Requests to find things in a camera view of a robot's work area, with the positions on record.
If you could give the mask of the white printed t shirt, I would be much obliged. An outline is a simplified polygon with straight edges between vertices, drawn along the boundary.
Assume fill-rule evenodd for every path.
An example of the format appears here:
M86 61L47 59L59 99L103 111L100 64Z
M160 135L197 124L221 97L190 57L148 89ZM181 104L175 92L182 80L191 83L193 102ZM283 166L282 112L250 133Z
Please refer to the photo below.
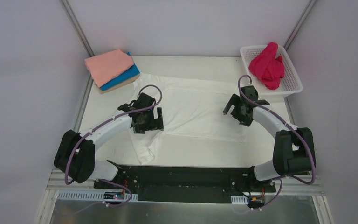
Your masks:
M233 83L162 77L142 73L133 83L134 96L139 92L162 99L163 131L145 134L130 133L131 141L141 165L151 163L166 136L187 139L210 139L245 143L245 126L223 114L231 96L238 92Z

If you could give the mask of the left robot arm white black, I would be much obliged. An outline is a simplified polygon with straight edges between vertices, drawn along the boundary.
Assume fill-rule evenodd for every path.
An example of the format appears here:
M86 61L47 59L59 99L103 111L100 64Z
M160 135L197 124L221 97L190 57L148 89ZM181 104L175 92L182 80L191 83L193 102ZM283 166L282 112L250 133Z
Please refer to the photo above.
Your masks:
M66 184L105 179L113 189L123 185L118 166L96 159L97 150L118 134L132 129L135 134L164 129L160 101L140 93L138 98L123 104L103 122L82 132L68 130L62 137L54 166L64 173Z

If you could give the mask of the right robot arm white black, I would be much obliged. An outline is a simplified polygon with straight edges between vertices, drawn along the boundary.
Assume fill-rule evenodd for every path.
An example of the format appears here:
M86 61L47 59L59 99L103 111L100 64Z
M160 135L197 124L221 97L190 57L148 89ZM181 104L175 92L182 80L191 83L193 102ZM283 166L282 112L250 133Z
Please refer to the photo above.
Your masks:
M251 191L258 191L266 180L294 177L297 173L314 172L316 168L312 131L288 123L268 101L258 97L253 86L241 87L240 95L233 94L223 110L223 114L230 113L243 126L259 123L275 140L272 159L253 166L246 178Z

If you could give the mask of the magenta crumpled t shirt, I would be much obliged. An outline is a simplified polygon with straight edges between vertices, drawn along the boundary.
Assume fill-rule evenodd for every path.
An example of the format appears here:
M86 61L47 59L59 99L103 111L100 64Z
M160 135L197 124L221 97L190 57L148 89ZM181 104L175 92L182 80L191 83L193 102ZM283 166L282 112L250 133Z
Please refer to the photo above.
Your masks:
M283 57L276 56L278 44L270 42L249 65L249 71L269 90L276 90L285 76Z

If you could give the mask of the blue folded t shirt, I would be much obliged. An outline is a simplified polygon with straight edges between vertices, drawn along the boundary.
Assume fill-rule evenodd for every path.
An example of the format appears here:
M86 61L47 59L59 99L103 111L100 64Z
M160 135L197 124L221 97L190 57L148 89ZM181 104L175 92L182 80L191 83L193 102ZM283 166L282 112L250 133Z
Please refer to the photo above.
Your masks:
M119 88L120 85L125 85L126 81L137 79L140 75L138 67L133 64L129 69L108 81L104 85L97 85L102 92L113 90L115 87Z

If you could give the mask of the white plastic basket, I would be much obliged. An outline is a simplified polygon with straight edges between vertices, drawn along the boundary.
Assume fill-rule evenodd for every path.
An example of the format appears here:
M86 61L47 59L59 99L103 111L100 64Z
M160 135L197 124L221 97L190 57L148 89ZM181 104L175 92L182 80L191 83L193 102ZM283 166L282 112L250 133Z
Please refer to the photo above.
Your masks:
M303 90L301 80L286 50L280 45L278 45L276 57L282 57L285 74L284 78L280 80L279 88L275 90L268 89L249 70L249 65L251 61L256 58L266 47L266 44L262 44L249 45L240 48L240 55L245 68L245 72L252 78L252 85L257 89L259 95L266 98L284 98L294 93L300 93Z

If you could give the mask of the pink folded t shirt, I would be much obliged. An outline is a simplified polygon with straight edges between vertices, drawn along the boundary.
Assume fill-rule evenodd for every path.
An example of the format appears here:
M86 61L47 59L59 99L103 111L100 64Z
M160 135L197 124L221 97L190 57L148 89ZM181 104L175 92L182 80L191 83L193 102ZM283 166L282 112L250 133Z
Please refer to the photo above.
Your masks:
M107 84L134 65L132 57L120 49L87 58L84 63L97 87Z

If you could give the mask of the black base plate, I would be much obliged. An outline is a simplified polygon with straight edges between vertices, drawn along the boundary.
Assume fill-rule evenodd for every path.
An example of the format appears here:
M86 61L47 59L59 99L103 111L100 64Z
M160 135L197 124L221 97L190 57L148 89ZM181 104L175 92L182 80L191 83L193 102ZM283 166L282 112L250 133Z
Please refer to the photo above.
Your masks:
M275 193L271 180L257 181L252 168L203 168L127 166L107 161L113 175L92 176L96 162L83 165L61 163L59 169L67 174L69 183L93 180L93 188L104 189L108 202L136 199L142 202L214 203L227 204L233 199L263 200L265 193Z

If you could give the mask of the aluminium frame rail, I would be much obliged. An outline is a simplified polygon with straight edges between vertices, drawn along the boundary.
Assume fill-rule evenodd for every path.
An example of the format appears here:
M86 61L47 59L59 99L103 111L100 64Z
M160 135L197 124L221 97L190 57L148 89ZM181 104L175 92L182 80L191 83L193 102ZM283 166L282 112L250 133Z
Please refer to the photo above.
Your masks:
M320 177L316 177L312 185L306 185L298 180L285 177L282 179L282 196L325 196L325 190ZM52 170L49 181L47 183L47 190L78 190L78 191L96 191L93 187L93 180L86 180L83 183L74 182L71 185L66 185L64 182L64 173L54 169Z

